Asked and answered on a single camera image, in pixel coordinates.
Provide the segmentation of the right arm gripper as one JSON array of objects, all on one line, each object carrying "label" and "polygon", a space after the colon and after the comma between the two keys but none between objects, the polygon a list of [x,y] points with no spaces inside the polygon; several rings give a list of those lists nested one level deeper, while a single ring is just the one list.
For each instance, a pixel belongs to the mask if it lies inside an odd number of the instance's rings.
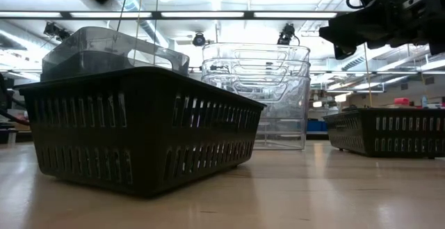
[{"label": "right arm gripper", "polygon": [[352,56],[356,46],[428,45],[445,52],[445,0],[360,0],[363,11],[338,14],[319,29],[334,44],[336,59]]}]

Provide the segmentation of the clear plastic bin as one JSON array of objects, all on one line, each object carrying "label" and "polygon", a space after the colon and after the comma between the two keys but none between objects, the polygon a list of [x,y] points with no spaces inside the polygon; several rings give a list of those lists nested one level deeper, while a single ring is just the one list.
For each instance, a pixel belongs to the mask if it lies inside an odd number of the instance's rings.
[{"label": "clear plastic bin", "polygon": [[304,150],[310,78],[259,74],[208,74],[202,81],[266,105],[255,150]]},{"label": "clear plastic bin", "polygon": [[266,79],[285,76],[308,77],[310,63],[306,61],[286,61],[260,58],[211,58],[201,65],[202,78],[234,77]]}]

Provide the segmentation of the black ceiling spotlight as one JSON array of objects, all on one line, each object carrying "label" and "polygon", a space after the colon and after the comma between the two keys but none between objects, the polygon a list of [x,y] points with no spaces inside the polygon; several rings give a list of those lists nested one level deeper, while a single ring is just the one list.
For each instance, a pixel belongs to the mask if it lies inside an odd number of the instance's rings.
[{"label": "black ceiling spotlight", "polygon": [[53,22],[46,23],[43,33],[50,38],[55,38],[59,42],[62,42],[71,36],[69,31],[56,26]]},{"label": "black ceiling spotlight", "polygon": [[207,40],[204,37],[204,34],[201,32],[197,32],[192,40],[192,44],[196,47],[203,47],[205,46]]},{"label": "black ceiling spotlight", "polygon": [[290,45],[291,41],[296,39],[298,41],[298,45],[300,45],[300,39],[295,34],[296,30],[293,24],[286,23],[284,28],[279,34],[279,38],[277,40],[278,45]]}]

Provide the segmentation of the blue storage bin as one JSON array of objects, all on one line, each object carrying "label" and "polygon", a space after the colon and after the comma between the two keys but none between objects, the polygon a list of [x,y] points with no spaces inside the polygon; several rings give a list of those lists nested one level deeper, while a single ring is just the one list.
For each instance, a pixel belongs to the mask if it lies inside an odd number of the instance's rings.
[{"label": "blue storage bin", "polygon": [[308,120],[307,121],[307,131],[308,132],[326,132],[327,124],[323,120]]}]

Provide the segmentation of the smoke grey translucent bin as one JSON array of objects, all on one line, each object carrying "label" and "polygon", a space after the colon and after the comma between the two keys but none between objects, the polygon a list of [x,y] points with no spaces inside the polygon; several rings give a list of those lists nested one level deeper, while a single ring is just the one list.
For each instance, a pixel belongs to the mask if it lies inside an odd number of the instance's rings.
[{"label": "smoke grey translucent bin", "polygon": [[41,81],[156,66],[187,76],[190,58],[133,36],[87,26],[42,59]]}]

